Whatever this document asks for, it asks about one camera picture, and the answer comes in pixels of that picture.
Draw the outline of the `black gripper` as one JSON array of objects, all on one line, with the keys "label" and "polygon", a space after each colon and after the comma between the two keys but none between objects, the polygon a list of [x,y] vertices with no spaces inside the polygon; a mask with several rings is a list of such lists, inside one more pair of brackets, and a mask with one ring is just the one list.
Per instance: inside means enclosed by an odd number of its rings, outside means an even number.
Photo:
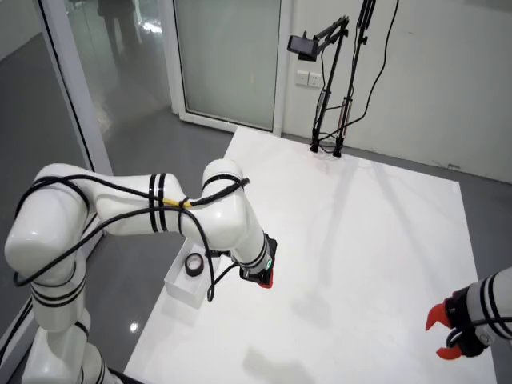
[{"label": "black gripper", "polygon": [[251,274],[248,270],[240,267],[239,277],[242,280],[258,284],[261,288],[271,289],[273,287],[274,269],[263,269],[256,274]]},{"label": "black gripper", "polygon": [[486,348],[475,334],[475,327],[467,305],[468,288],[452,293],[444,302],[435,304],[428,312],[425,330],[429,330],[436,323],[444,325],[459,333],[449,336],[446,346],[440,347],[436,354],[441,359],[457,359],[461,356],[477,357]]}]

